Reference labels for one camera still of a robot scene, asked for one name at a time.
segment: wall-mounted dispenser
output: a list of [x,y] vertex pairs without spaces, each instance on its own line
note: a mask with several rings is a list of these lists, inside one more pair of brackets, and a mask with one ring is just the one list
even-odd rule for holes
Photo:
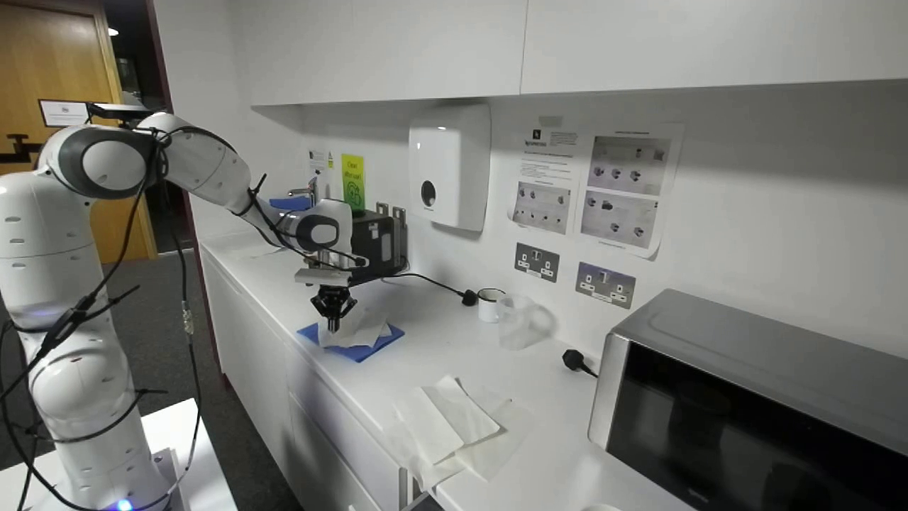
[[417,114],[407,125],[411,215],[455,229],[482,229],[487,154],[487,104],[440,104]]

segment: floor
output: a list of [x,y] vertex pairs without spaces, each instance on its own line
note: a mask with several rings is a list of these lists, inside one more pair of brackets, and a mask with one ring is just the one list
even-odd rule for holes
[[[298,511],[292,490],[236,399],[228,384],[217,371],[197,286],[196,252],[189,252],[187,260],[203,425],[220,459],[231,500],[241,511]],[[125,263],[111,284],[111,294],[132,284],[142,289],[114,310],[114,321],[135,385],[167,389],[167,394],[150,394],[142,399],[139,411],[148,415],[192,394],[189,357],[183,350],[179,313],[179,257],[160,255],[148,263]],[[4,335],[4,343],[0,345],[0,368],[3,379],[11,379],[20,368],[13,335]],[[23,391],[11,394],[7,405],[13,422],[31,422]],[[0,469],[13,463],[17,457],[7,445],[7,436],[0,435]]]

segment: black microwave window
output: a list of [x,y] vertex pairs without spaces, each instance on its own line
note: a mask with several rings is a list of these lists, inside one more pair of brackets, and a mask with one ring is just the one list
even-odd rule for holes
[[691,509],[908,511],[908,459],[629,343],[606,450]]

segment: microwave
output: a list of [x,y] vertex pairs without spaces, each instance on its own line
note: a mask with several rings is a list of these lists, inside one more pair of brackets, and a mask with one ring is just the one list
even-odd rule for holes
[[589,439],[677,509],[908,509],[908,361],[663,289],[604,340]]

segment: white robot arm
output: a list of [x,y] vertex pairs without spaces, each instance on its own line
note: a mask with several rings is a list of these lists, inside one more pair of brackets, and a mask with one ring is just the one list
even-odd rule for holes
[[321,284],[311,304],[328,330],[353,304],[348,286],[404,266],[403,215],[350,215],[341,201],[277,212],[250,191],[250,169],[224,138],[169,114],[152,114],[135,130],[53,134],[40,169],[0,179],[0,291],[26,345],[31,398],[67,475],[61,493],[78,509],[160,509],[167,493],[104,313],[85,211],[85,199],[135,196],[152,179],[220,203],[270,245],[301,252],[304,281]]

